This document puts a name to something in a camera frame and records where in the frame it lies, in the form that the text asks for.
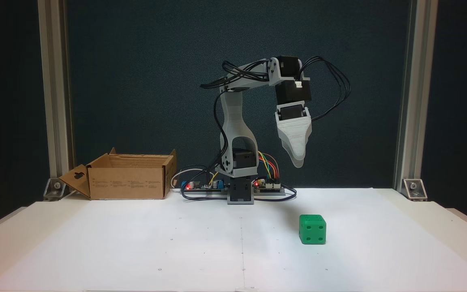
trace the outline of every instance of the green cube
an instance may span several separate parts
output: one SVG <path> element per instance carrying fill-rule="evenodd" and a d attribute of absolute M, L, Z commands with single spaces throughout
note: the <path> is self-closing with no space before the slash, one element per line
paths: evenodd
<path fill-rule="evenodd" d="M 298 235 L 303 244 L 326 244 L 326 227 L 320 215 L 300 215 Z"/>

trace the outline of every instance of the black cable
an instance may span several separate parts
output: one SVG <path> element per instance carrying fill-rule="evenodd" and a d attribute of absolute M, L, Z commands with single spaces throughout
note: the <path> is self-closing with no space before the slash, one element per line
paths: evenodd
<path fill-rule="evenodd" d="M 281 186 L 285 189 L 288 189 L 293 192 L 291 196 L 287 196 L 285 198 L 255 198 L 256 201 L 263 201 L 263 202 L 283 202 L 283 201 L 289 201 L 297 196 L 297 190 L 293 189 L 292 187 L 288 187 L 286 185 Z"/>
<path fill-rule="evenodd" d="M 328 113 L 330 113 L 330 111 L 332 111 L 337 106 L 339 106 L 342 102 L 344 102 L 349 97 L 349 95 L 351 94 L 351 91 L 352 91 L 351 83 L 349 81 L 349 78 L 347 78 L 347 76 L 345 76 L 345 74 L 343 74 L 343 72 L 341 72 L 341 70 L 336 68 L 335 65 L 331 64 L 329 61 L 326 61 L 326 59 L 324 59 L 324 58 L 322 58 L 320 56 L 313 56 L 313 57 L 307 59 L 304 62 L 304 64 L 302 65 L 302 68 L 300 68 L 298 74 L 295 76 L 295 79 L 297 81 L 300 80 L 300 78 L 302 77 L 302 72 L 304 72 L 304 70 L 309 65 L 311 65 L 311 64 L 313 64 L 315 62 L 323 62 L 326 65 L 326 67 L 328 68 L 330 74 L 332 75 L 332 77 L 335 78 L 336 83 L 338 83 L 339 95 L 338 95 L 338 99 L 336 100 L 335 104 L 332 107 L 330 107 L 323 114 L 318 115 L 315 118 L 312 118 L 311 122 L 314 122 L 315 120 L 319 120 L 319 119 L 325 117 Z M 343 91 L 345 92 L 343 97 L 342 97 L 342 93 L 341 93 L 342 88 L 343 88 Z"/>
<path fill-rule="evenodd" d="M 185 168 L 188 168 L 188 167 L 194 167 L 194 166 L 199 166 L 201 168 L 203 168 L 203 170 L 206 169 L 206 166 L 202 165 L 202 164 L 190 164 L 190 165 L 186 165 L 186 166 L 183 166 L 182 168 L 180 168 L 180 170 L 178 170 L 176 173 L 178 174 L 177 177 L 175 177 L 174 179 L 176 179 L 176 181 L 178 181 L 178 179 L 180 178 L 181 174 L 179 174 L 182 170 L 184 170 Z"/>
<path fill-rule="evenodd" d="M 260 81 L 260 82 L 266 82 L 269 81 L 269 75 L 267 72 L 267 66 L 265 66 L 266 72 L 251 72 L 253 68 L 257 67 L 258 65 L 261 64 L 266 64 L 268 63 L 268 59 L 262 59 L 259 61 L 254 61 L 244 67 L 244 69 L 241 69 L 231 62 L 224 61 L 221 67 L 223 70 L 226 72 L 232 74 L 230 77 L 222 77 L 219 78 L 215 81 L 212 81 L 211 83 L 208 84 L 202 84 L 200 85 L 201 88 L 204 89 L 212 89 L 212 88 L 218 88 L 222 86 L 226 86 L 232 82 L 235 82 L 241 78 L 246 78 L 246 79 L 251 79 L 255 81 Z"/>
<path fill-rule="evenodd" d="M 228 139 L 226 138 L 226 133 L 223 130 L 223 126 L 221 126 L 221 123 L 219 122 L 219 119 L 217 118 L 217 101 L 219 101 L 219 97 L 222 96 L 224 92 L 221 92 L 214 101 L 214 120 L 215 123 L 217 124 L 217 127 L 219 127 L 219 130 L 221 131 L 221 135 L 223 135 L 223 147 L 221 148 L 221 151 L 219 151 L 219 154 L 215 157 L 215 159 L 211 162 L 208 168 L 206 168 L 206 179 L 207 181 L 210 181 L 210 176 L 209 172 L 212 170 L 212 168 L 215 168 L 215 166 L 218 164 L 218 161 L 221 160 L 221 157 L 226 153 L 226 150 L 228 149 Z"/>

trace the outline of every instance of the white tabletop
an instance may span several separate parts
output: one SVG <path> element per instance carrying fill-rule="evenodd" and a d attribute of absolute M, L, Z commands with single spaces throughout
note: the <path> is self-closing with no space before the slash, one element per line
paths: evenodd
<path fill-rule="evenodd" d="M 410 202 L 388 189 L 378 192 L 467 262 L 467 222 L 436 203 Z M 180 195 L 171 193 L 168 198 L 179 201 Z M 38 202 L 1 224 L 0 277 L 89 203 L 78 196 L 71 196 L 59 202 Z"/>

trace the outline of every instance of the white paper sheet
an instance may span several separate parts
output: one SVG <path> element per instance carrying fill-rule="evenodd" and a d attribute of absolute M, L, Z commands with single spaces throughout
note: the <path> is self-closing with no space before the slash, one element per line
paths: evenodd
<path fill-rule="evenodd" d="M 303 245 L 321 214 L 325 245 Z M 0 278 L 0 290 L 462 291 L 467 263 L 372 189 L 290 202 L 92 201 Z"/>

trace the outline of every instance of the open cardboard box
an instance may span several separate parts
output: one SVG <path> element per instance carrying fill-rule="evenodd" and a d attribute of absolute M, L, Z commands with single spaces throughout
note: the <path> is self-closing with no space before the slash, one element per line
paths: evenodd
<path fill-rule="evenodd" d="M 91 200 L 163 199 L 177 168 L 176 150 L 170 155 L 119 155 L 113 148 L 60 179 Z"/>

